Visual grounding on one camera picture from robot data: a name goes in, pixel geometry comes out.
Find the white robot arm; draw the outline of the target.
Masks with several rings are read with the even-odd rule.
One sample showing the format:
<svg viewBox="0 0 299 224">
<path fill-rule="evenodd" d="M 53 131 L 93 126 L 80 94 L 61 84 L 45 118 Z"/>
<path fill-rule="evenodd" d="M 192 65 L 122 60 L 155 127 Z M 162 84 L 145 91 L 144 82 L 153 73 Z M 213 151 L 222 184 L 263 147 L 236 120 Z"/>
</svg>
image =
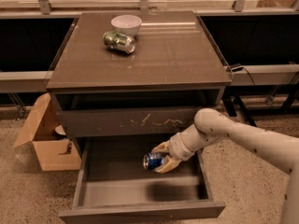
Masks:
<svg viewBox="0 0 299 224">
<path fill-rule="evenodd" d="M 202 108 L 193 125 L 176 133 L 152 151 L 166 155 L 155 169 L 167 173 L 194 153 L 227 138 L 290 176 L 280 224 L 299 224 L 299 139 L 228 119 L 211 108 Z"/>
</svg>

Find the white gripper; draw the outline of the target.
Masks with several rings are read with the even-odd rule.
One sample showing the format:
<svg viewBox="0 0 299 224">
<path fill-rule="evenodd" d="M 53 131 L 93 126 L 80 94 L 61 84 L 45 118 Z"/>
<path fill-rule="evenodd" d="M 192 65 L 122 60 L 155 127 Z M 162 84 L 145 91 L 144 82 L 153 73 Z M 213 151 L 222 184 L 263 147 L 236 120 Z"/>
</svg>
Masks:
<svg viewBox="0 0 299 224">
<path fill-rule="evenodd" d="M 168 153 L 164 157 L 164 161 L 161 166 L 155 169 L 156 173 L 165 174 L 175 168 L 180 164 L 180 161 L 187 161 L 190 157 L 194 155 L 194 151 L 189 150 L 184 144 L 180 133 L 173 135 L 168 142 L 162 142 L 157 147 L 155 147 L 152 153 Z"/>
</svg>

